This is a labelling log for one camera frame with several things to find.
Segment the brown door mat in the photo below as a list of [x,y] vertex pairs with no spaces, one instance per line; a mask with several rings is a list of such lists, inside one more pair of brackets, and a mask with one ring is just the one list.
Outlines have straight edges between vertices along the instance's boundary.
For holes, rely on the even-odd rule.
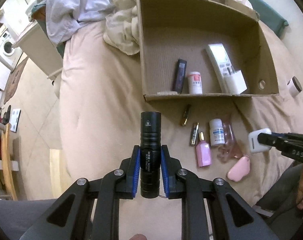
[[4,104],[6,104],[9,101],[9,99],[12,98],[13,95],[15,94],[18,87],[18,83],[20,81],[21,75],[24,71],[28,59],[29,59],[28,57],[23,59],[23,61],[21,61],[16,66],[15,70],[9,75],[7,85],[4,91]]

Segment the white bathroom scale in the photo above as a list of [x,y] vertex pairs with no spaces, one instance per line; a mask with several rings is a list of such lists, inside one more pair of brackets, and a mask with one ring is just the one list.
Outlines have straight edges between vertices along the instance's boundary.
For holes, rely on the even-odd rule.
[[19,109],[19,108],[12,110],[10,120],[9,120],[11,132],[14,132],[14,133],[17,132],[20,113],[21,113],[21,109]]

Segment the black rectangular vape device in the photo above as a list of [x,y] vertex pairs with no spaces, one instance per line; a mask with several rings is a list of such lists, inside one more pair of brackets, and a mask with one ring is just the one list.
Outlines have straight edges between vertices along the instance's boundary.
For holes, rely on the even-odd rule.
[[173,82],[173,91],[178,94],[182,93],[184,78],[186,75],[187,61],[178,59]]

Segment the white jar brown lid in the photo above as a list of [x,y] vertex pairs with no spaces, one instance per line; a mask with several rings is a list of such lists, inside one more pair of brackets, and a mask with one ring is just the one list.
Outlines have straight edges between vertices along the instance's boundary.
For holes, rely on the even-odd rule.
[[290,95],[294,98],[298,96],[299,93],[302,92],[303,88],[298,78],[293,76],[287,83],[287,88]]

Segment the beige bed sheet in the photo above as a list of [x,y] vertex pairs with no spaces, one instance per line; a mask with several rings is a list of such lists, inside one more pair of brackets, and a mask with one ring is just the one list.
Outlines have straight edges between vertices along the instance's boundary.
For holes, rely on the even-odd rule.
[[[214,118],[231,114],[232,127],[242,151],[249,154],[248,134],[261,128],[285,126],[280,112],[281,92],[297,77],[303,88],[303,73],[283,42],[261,24],[275,64],[279,94],[273,96],[200,97],[146,102],[142,95],[138,56],[128,56],[103,40],[103,22],[94,22],[66,43],[60,85],[60,136],[72,179],[102,178],[131,156],[140,142],[140,114],[162,114],[161,141],[170,155],[198,177],[225,178],[234,161],[222,163],[212,152],[209,167],[199,168],[194,148],[189,145],[192,124],[208,133]],[[186,126],[181,118],[191,104]]]

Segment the white washing machine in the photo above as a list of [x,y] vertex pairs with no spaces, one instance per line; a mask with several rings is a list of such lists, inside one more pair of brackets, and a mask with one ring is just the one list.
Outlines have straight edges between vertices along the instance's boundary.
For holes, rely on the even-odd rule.
[[0,34],[0,62],[13,72],[23,55],[20,47],[14,47],[15,39],[8,29]]

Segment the white air conditioner remote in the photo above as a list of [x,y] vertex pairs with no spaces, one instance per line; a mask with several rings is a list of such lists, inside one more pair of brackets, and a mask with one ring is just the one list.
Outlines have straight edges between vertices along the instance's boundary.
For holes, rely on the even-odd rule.
[[229,94],[230,91],[228,90],[224,78],[230,76],[234,72],[234,67],[231,64],[225,47],[221,43],[209,44],[206,47],[206,51],[214,68],[221,91]]

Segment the clear pink plastic package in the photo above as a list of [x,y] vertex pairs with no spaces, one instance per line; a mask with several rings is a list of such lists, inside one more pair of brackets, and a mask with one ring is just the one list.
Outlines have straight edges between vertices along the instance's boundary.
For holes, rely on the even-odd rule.
[[222,119],[222,127],[225,143],[218,148],[218,158],[222,163],[227,163],[231,159],[240,159],[244,154],[233,132],[231,114]]

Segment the pink perfume bottle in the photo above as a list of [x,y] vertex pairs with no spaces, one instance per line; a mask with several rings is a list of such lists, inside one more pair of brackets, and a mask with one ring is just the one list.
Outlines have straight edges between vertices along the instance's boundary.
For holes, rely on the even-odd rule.
[[205,141],[203,132],[199,132],[198,137],[199,141],[196,145],[198,167],[209,166],[212,163],[210,145]]

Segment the beige bedside cabinet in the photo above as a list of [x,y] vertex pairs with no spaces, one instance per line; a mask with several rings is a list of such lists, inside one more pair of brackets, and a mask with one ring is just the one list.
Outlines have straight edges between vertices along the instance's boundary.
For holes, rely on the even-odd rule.
[[19,35],[13,48],[22,51],[39,67],[50,80],[55,80],[63,68],[63,58],[50,42],[41,26],[31,22]]

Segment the black gold AA battery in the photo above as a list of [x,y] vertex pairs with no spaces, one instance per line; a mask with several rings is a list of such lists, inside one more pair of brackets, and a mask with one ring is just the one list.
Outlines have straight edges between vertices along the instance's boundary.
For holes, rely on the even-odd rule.
[[196,145],[198,132],[199,132],[199,123],[195,122],[192,126],[192,130],[190,134],[190,146]]

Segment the pink foot-shaped pouch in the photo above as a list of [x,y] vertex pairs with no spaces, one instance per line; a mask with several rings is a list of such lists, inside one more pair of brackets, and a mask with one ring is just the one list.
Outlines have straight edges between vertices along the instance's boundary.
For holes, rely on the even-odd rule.
[[250,158],[243,155],[228,171],[227,178],[231,181],[239,182],[250,173]]

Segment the teal cushion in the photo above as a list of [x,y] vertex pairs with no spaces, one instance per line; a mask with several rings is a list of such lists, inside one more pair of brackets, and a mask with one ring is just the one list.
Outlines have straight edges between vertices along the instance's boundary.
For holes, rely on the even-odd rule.
[[265,23],[278,37],[281,37],[288,21],[276,12],[263,0],[248,0],[253,9],[260,15],[260,20]]

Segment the white bottle red label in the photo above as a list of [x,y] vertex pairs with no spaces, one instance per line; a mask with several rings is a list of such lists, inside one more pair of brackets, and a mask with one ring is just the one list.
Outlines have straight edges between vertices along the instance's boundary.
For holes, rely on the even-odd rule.
[[202,94],[202,82],[199,72],[189,72],[188,78],[188,90],[189,94],[198,95]]

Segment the wooden chair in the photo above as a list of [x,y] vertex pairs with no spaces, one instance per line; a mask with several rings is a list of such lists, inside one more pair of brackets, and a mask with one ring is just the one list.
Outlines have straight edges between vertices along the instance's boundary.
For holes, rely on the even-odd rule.
[[6,187],[6,192],[8,196],[14,200],[17,201],[17,193],[15,190],[15,185],[13,181],[13,175],[12,172],[13,169],[13,163],[14,161],[11,161],[10,153],[9,153],[9,132],[10,127],[9,124],[2,124],[0,123],[0,131],[1,131],[1,170],[4,177],[4,185]]

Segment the white bottle blue label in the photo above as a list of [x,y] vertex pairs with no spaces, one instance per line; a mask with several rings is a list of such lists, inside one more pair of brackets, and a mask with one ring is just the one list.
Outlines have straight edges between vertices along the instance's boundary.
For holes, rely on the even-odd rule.
[[225,134],[221,119],[212,119],[209,122],[209,135],[212,147],[225,144]]

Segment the white earbuds case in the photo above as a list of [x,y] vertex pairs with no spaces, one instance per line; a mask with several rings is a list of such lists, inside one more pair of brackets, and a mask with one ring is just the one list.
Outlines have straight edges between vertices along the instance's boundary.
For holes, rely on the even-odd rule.
[[258,142],[258,135],[260,133],[271,134],[272,132],[271,129],[269,128],[263,128],[249,133],[248,141],[249,141],[251,153],[267,152],[272,148],[271,146],[263,145]]

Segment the cream patterned blanket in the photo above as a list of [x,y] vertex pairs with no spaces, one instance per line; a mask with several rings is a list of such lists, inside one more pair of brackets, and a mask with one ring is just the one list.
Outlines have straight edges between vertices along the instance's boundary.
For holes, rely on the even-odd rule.
[[[127,55],[140,52],[136,0],[112,0],[116,9],[106,17],[104,41]],[[249,0],[234,0],[252,9]]]

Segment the white USB charger block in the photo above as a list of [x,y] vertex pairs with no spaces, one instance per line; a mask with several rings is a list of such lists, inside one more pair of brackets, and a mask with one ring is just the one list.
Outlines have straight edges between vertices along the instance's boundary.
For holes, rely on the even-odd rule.
[[239,95],[247,90],[247,85],[241,70],[224,77],[227,91],[232,95]]

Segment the black gold lipstick tube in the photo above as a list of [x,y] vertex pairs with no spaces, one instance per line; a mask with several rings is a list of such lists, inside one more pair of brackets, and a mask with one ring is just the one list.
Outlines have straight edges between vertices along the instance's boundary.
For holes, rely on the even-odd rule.
[[182,115],[182,118],[181,118],[181,126],[186,126],[186,124],[188,122],[189,115],[190,115],[191,107],[192,107],[191,104],[186,105],[186,107],[184,109],[184,112],[183,112],[183,115]]

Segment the black flashlight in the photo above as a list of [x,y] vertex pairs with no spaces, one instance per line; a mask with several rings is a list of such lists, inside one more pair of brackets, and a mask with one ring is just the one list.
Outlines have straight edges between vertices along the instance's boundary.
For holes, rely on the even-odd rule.
[[152,199],[160,191],[161,113],[141,113],[141,196]]

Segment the light blue white duvet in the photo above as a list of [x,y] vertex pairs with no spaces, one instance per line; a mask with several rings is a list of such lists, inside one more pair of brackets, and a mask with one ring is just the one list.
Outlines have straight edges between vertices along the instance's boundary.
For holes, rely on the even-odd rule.
[[102,21],[116,6],[112,0],[37,0],[45,5],[46,31],[49,40],[58,45],[90,22]]

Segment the brown cardboard box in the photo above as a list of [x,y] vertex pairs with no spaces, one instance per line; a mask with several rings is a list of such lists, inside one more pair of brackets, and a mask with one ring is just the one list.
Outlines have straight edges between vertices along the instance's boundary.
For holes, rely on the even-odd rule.
[[177,63],[199,72],[202,96],[222,90],[207,52],[222,44],[235,70],[243,73],[243,97],[279,92],[270,47],[258,14],[234,0],[136,0],[142,93],[146,101],[188,98],[188,88],[174,94]]

